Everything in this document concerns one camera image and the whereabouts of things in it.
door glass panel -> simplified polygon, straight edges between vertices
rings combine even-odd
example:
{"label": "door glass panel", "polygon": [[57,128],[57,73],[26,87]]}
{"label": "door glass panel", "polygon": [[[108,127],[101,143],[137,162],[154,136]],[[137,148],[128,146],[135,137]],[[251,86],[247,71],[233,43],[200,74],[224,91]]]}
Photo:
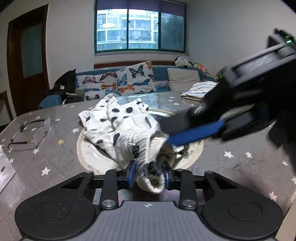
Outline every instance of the door glass panel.
{"label": "door glass panel", "polygon": [[22,71],[24,78],[43,72],[41,36],[42,23],[25,29],[22,33]]}

plush toy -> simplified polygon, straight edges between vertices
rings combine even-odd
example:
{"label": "plush toy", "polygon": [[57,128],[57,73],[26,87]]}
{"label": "plush toy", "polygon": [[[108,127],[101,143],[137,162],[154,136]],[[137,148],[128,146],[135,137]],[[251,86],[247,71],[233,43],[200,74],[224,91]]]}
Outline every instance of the plush toy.
{"label": "plush toy", "polygon": [[184,67],[184,68],[192,67],[192,63],[189,62],[188,59],[183,60],[181,57],[175,58],[175,65],[177,67]]}

gray pillow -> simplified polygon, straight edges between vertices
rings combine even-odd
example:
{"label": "gray pillow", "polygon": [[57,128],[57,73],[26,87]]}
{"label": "gray pillow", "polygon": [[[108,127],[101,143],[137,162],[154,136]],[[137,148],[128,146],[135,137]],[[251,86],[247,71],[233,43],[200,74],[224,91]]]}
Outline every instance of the gray pillow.
{"label": "gray pillow", "polygon": [[168,68],[168,86],[170,90],[185,92],[197,82],[200,82],[198,71]]}

table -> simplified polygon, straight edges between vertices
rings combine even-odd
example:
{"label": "table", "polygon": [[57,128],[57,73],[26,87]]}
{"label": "table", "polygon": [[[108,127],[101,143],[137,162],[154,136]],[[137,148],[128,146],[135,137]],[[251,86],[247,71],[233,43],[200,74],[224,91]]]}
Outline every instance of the table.
{"label": "table", "polygon": [[[150,93],[121,96],[118,102],[125,104],[142,98],[151,108],[169,111],[184,110],[198,104],[179,96],[177,92]],[[98,100],[86,101],[26,113],[14,119],[0,134],[0,144],[4,145],[4,152],[16,170],[0,194],[2,240],[21,238],[14,221],[14,212],[19,203],[84,171],[76,154],[76,142],[83,128],[78,113],[91,109],[97,103]],[[7,150],[10,138],[24,121],[48,117],[52,127],[35,151]],[[206,139],[202,154],[189,170],[195,175],[203,175],[208,170],[215,171],[273,198],[285,211],[295,190],[294,167],[283,149],[273,148],[266,140],[268,130],[266,128],[226,143]],[[31,135],[32,131],[27,129],[25,133]]]}

window blind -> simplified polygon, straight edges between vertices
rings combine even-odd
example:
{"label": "window blind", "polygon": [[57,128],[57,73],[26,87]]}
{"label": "window blind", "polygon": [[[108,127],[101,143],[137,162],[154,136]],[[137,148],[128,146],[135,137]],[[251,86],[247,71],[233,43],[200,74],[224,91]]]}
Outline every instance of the window blind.
{"label": "window blind", "polygon": [[185,5],[163,0],[96,0],[96,10],[140,9],[185,17]]}

